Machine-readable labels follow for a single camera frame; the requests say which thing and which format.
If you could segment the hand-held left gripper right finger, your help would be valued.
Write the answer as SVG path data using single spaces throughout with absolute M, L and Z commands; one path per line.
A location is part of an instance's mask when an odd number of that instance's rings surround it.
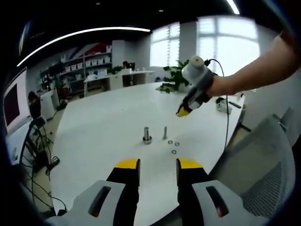
M 268 219 L 255 216 L 243 206 L 239 195 L 203 166 L 188 158 L 177 158 L 178 203 L 184 226 L 264 226 Z

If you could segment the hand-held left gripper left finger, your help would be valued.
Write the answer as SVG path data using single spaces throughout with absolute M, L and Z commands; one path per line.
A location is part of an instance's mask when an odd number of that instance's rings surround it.
M 79 194 L 73 207 L 47 226 L 132 226 L 139 202 L 140 159 L 118 162 L 106 180 Z

